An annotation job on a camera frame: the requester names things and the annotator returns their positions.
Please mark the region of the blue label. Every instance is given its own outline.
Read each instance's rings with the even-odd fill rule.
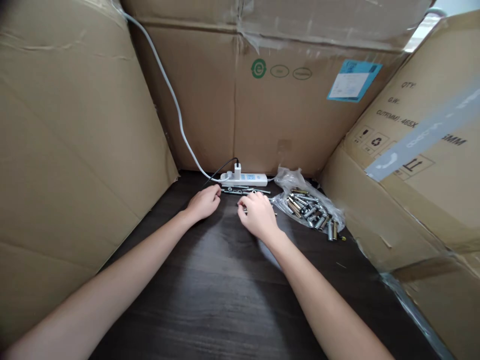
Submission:
[[[327,99],[358,103],[364,97],[381,68],[382,64],[379,63],[345,60],[328,93]],[[340,97],[339,94],[341,93],[344,93],[345,96]]]

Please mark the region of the person's right hand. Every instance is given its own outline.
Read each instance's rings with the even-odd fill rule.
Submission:
[[[248,214],[244,213],[244,205],[248,210]],[[269,236],[280,231],[274,209],[268,197],[261,192],[250,193],[248,196],[240,198],[238,202],[238,217],[243,226],[263,242]]]

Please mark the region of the white power strip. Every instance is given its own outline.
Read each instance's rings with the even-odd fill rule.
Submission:
[[[220,180],[223,180],[221,183],[223,186],[244,185],[252,187],[264,187],[267,186],[267,184],[269,183],[267,175],[265,174],[242,173],[242,166],[240,165],[240,163],[235,164],[235,170],[233,174],[231,171],[224,172],[220,176]]]

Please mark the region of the plastic bag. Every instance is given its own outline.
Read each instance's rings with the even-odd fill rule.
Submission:
[[[302,169],[298,169],[295,171],[291,171],[286,167],[278,167],[278,173],[273,178],[275,184],[283,189],[283,192],[274,196],[271,199],[271,203],[275,204],[277,208],[282,210],[285,214],[290,216],[292,219],[295,219],[299,223],[309,226],[306,219],[298,218],[295,214],[291,214],[290,207],[287,204],[287,198],[289,194],[292,192],[292,189],[300,189],[304,191],[308,191],[310,195],[314,198],[320,200],[321,205],[326,209],[326,211],[331,215],[332,220],[338,223],[338,231],[344,229],[345,227],[345,218],[343,212],[336,208],[334,204],[330,201],[328,197],[323,195],[320,191],[314,188],[308,181],[305,181],[304,177],[301,174]],[[323,229],[324,233],[327,233],[327,227]]]

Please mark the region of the wooden surface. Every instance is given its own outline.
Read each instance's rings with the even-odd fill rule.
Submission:
[[[199,172],[181,172],[109,264],[167,222],[204,182]],[[281,192],[272,182],[268,189]],[[217,211],[185,234],[91,359],[326,359],[284,275],[240,223],[238,199],[222,194]],[[396,359],[437,359],[350,233],[330,243],[275,212],[279,227]]]

